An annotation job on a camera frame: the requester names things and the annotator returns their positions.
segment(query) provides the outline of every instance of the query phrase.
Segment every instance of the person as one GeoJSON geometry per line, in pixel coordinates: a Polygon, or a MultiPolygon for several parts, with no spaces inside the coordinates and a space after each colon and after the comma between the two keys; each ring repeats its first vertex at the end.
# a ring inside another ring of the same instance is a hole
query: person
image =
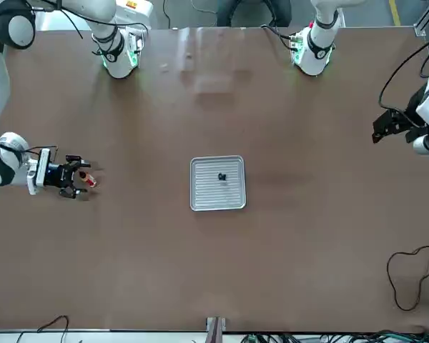
{"type": "MultiPolygon", "coordinates": [[[[217,26],[231,26],[232,17],[237,6],[242,0],[218,0],[217,26]]],[[[291,22],[290,0],[263,0],[272,17],[270,26],[288,27],[291,22]]]]}

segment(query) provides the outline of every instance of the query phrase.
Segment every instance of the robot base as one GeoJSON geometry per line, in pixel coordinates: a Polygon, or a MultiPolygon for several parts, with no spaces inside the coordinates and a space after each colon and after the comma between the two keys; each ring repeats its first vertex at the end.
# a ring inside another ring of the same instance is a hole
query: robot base
{"type": "Polygon", "coordinates": [[[305,27],[301,32],[293,36],[291,48],[295,48],[297,51],[291,51],[291,61],[307,75],[317,76],[322,73],[329,63],[332,48],[328,53],[320,51],[321,55],[315,56],[315,53],[308,46],[310,30],[310,27],[305,27]]]}
{"type": "Polygon", "coordinates": [[[138,35],[125,29],[119,29],[119,34],[123,37],[124,45],[118,56],[106,53],[102,55],[103,64],[109,74],[115,79],[123,79],[139,66],[139,58],[144,45],[144,35],[138,35]]]}

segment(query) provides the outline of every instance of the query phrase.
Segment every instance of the table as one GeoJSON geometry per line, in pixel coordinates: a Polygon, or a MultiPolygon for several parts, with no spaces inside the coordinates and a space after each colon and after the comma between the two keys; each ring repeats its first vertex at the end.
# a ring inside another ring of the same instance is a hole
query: table
{"type": "MultiPolygon", "coordinates": [[[[385,265],[429,244],[429,158],[402,136],[371,142],[378,93],[421,40],[411,28],[343,29],[318,78],[261,29],[151,31],[139,72],[114,80],[88,34],[10,51],[0,132],[99,166],[89,201],[0,188],[0,329],[68,314],[72,328],[420,331],[385,265]],[[247,206],[196,213],[189,162],[239,154],[247,206]]],[[[385,94],[405,106],[411,61],[385,94]]],[[[422,258],[393,277],[411,303],[422,258]]]]}

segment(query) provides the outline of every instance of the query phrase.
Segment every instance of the yellow floor stripe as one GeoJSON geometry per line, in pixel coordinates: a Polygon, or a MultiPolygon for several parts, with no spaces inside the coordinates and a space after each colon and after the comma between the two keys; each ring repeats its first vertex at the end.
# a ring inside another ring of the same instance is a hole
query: yellow floor stripe
{"type": "Polygon", "coordinates": [[[395,0],[389,0],[389,7],[391,8],[391,14],[393,15],[394,25],[400,26],[400,18],[398,7],[395,5],[395,0]]]}

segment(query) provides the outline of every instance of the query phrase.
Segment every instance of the red object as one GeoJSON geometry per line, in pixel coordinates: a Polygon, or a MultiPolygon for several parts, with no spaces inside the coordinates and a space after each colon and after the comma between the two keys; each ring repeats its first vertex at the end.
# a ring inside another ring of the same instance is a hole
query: red object
{"type": "Polygon", "coordinates": [[[81,180],[86,182],[91,188],[94,188],[97,185],[97,181],[94,179],[94,177],[85,171],[79,172],[79,177],[81,177],[81,180]]]}

